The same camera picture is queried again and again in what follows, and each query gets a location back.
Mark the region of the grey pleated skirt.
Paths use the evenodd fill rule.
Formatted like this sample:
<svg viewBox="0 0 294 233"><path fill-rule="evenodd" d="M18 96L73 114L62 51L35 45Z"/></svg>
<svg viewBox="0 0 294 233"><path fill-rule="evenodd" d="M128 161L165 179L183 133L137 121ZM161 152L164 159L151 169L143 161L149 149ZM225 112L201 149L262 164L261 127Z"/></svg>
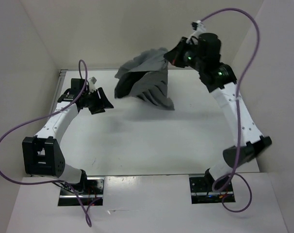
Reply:
<svg viewBox="0 0 294 233"><path fill-rule="evenodd" d="M157 108L174 111L168 97L168 61L166 48L150 49L120 66L115 78L114 98L138 98Z"/></svg>

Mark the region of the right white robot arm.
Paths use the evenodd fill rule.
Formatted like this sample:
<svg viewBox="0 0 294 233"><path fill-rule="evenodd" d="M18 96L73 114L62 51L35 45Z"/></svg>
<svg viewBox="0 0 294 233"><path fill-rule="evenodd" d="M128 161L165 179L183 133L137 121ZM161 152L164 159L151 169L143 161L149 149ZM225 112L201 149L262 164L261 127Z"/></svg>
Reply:
<svg viewBox="0 0 294 233"><path fill-rule="evenodd" d="M205 172L205 187L223 190L233 170L251 162L272 144L255 125L238 88L232 68L220 61L221 41L213 33L197 38L182 37L178 44L164 55L173 66L191 67L216 100L224 113L233 135L234 145L225 149L222 158Z"/></svg>

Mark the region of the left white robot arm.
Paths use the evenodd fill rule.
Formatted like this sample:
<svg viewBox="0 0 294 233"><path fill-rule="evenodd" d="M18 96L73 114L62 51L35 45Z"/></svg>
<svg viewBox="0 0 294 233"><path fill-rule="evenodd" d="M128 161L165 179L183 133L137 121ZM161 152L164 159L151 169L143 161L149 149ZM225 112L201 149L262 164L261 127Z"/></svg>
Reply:
<svg viewBox="0 0 294 233"><path fill-rule="evenodd" d="M86 172L65 162L60 148L61 140L71 121L86 108L91 114L104 113L113 105L100 87L93 91L85 90L78 95L78 89L67 89L58 99L54 115L33 137L22 141L25 172L29 175L52 177L69 183L77 194L88 189Z"/></svg>

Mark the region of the aluminium table frame rail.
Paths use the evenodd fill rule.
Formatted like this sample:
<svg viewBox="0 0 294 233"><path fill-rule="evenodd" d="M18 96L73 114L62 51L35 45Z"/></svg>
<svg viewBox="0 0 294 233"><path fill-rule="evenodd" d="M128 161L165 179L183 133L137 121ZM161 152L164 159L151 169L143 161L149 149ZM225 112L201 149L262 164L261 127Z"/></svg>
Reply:
<svg viewBox="0 0 294 233"><path fill-rule="evenodd" d="M67 69L61 69L58 77L58 82L56 85L56 89L52 98L52 104L50 108L50 114L56 113L57 100L60 97L61 90L64 84L65 76L67 73ZM35 156L35 161L38 162L36 166L40 169L48 169L48 174L50 174L50 170L52 170L52 174L54 174L55 170L58 172L57 168L55 168L55 159L54 159L54 139L53 138L53 126L48 123L51 119L49 116L46 120L43 128L36 134L39 137L39 145L43 146L43 149L39 152L38 155Z"/></svg>

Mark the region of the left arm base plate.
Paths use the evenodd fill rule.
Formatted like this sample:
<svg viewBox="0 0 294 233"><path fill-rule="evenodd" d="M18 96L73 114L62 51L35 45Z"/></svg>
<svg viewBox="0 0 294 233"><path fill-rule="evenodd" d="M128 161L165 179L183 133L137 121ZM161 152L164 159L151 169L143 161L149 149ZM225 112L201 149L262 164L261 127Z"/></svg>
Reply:
<svg viewBox="0 0 294 233"><path fill-rule="evenodd" d="M79 200L72 189L65 184L57 184L60 187L60 194L58 199L58 206L79 206ZM87 207L103 205L104 194L104 177L88 176L85 186L80 184L71 184L77 192L83 206Z"/></svg>

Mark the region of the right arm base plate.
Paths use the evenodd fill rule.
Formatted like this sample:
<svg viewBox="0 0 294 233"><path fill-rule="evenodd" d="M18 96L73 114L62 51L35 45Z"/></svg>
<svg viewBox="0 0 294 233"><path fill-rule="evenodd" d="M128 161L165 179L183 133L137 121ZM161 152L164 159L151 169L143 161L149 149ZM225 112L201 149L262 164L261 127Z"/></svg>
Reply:
<svg viewBox="0 0 294 233"><path fill-rule="evenodd" d="M233 186L230 183L222 192L214 192L203 174L189 176L189 185L192 204L208 204L235 202Z"/></svg>

